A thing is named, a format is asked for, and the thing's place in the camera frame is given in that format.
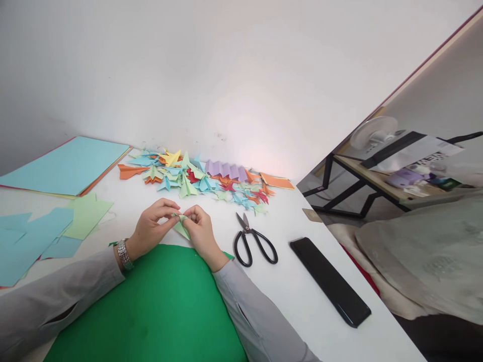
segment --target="scissor blade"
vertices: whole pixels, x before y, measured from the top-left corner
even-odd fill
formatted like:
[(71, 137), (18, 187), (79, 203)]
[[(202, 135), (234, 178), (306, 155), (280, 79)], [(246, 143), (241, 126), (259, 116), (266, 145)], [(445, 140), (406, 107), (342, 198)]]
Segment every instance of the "scissor blade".
[(245, 213), (243, 213), (243, 221), (245, 222), (245, 225), (250, 229), (250, 225), (248, 223), (248, 218), (247, 218), (247, 215)]
[(248, 225), (245, 224), (245, 222), (242, 220), (242, 218), (240, 217), (240, 215), (238, 213), (236, 213), (236, 218), (238, 219), (238, 222), (240, 223), (243, 230), (246, 230), (246, 227), (248, 227)]

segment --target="white table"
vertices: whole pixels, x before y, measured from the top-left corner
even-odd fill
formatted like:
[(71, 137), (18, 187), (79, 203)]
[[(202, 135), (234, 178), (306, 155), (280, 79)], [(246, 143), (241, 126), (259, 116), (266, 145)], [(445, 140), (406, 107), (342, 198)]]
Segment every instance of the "white table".
[[(73, 258), (36, 262), (15, 288), (43, 277), (74, 261), (84, 259), (107, 247), (109, 242), (129, 237), (141, 212), (159, 198), (174, 200), (181, 211), (194, 204), (211, 215), (215, 238), (220, 247), (233, 254), (233, 240), (240, 231), (235, 213), (245, 209), (234, 203), (216, 201), (208, 195), (180, 199), (178, 190), (157, 192), (158, 184), (145, 185), (136, 175), (119, 179), (117, 167), (112, 169), (91, 192), (99, 199), (114, 202), (109, 214), (99, 224), (100, 230), (89, 236)], [(330, 361), (424, 361), (389, 310), (374, 293), (363, 276), (339, 246), (327, 227), (307, 219), (302, 208), (309, 203), (298, 190), (272, 188), (276, 195), (266, 207), (269, 214), (255, 217), (247, 212), (250, 226), (267, 236), (275, 245), (279, 262), (271, 265), (262, 257), (250, 237), (253, 266), (247, 275), (282, 311), (302, 339), (324, 362)], [(23, 190), (0, 188), (0, 216), (33, 212), (33, 218), (63, 207), (68, 199)], [(349, 327), (310, 276), (288, 243), (308, 237), (334, 265), (370, 307), (372, 315), (358, 329)], [(166, 244), (189, 247), (189, 242), (171, 230), (163, 240)], [(12, 289), (0, 291), (0, 295)], [(42, 361), (51, 343), (33, 351), (25, 360)]]

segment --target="black phone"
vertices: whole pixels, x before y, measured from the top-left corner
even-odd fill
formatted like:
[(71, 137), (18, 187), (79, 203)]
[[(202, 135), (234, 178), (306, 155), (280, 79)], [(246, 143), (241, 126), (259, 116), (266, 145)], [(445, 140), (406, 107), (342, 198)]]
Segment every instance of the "black phone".
[(357, 328), (371, 315), (361, 297), (310, 239), (303, 238), (289, 244), (347, 324)]

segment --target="purple folded paper fan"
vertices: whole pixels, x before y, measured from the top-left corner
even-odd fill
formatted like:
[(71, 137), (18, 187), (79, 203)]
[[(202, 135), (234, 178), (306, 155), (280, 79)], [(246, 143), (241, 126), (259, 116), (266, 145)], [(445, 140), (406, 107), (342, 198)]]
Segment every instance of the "purple folded paper fan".
[(247, 178), (247, 173), (243, 166), (230, 166), (228, 163), (213, 162), (208, 160), (205, 165), (206, 173), (210, 176), (221, 176), (229, 177), (240, 182), (245, 182)]

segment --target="scissors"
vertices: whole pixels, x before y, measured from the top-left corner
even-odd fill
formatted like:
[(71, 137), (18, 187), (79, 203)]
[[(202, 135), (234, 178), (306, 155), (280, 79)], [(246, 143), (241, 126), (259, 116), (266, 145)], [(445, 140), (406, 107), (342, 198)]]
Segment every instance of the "scissors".
[[(246, 266), (246, 267), (250, 267), (250, 266), (252, 266), (252, 262), (253, 262), (252, 252), (250, 251), (250, 247), (248, 246), (247, 238), (245, 237), (245, 234), (252, 234), (253, 237), (255, 238), (255, 241), (258, 244), (258, 247), (260, 248), (260, 251), (262, 252), (263, 256), (265, 257), (265, 259), (270, 264), (276, 264), (278, 262), (278, 255), (277, 255), (277, 251), (275, 250), (275, 248), (274, 248), (273, 244), (270, 242), (270, 240), (267, 239), (262, 234), (260, 234), (258, 231), (254, 230), (254, 229), (250, 229), (250, 226), (248, 225), (248, 219), (247, 219), (247, 216), (245, 214), (243, 214), (243, 220), (238, 213), (236, 213), (236, 217), (238, 218), (238, 221), (240, 222), (240, 225), (243, 228), (242, 231), (238, 232), (236, 239), (235, 239), (235, 244), (233, 246), (236, 258), (238, 259), (240, 264), (242, 264), (243, 266)], [(238, 241), (240, 239), (240, 236), (243, 237), (243, 244), (245, 245), (245, 250), (247, 251), (247, 254), (248, 254), (248, 263), (245, 263), (242, 260), (242, 258), (240, 257), (240, 254), (238, 253)], [(269, 256), (267, 255), (267, 253), (263, 249), (262, 243), (260, 242), (260, 239), (258, 237), (261, 237), (262, 239), (264, 239), (267, 242), (268, 246), (270, 247), (270, 249), (273, 252), (273, 260), (271, 260), (269, 258)]]

